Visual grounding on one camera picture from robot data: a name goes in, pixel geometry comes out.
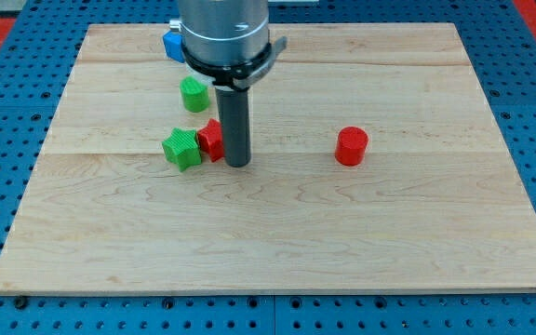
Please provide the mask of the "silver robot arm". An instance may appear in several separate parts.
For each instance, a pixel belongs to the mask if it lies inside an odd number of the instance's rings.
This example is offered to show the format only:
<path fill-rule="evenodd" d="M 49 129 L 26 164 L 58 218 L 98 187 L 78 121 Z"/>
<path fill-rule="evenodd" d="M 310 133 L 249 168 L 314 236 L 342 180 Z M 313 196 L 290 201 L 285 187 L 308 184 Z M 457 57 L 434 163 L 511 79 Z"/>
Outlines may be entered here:
<path fill-rule="evenodd" d="M 287 47 L 271 39 L 267 0 L 179 0 L 171 27 L 181 35 L 189 68 L 215 87 L 246 91 L 266 76 Z"/>

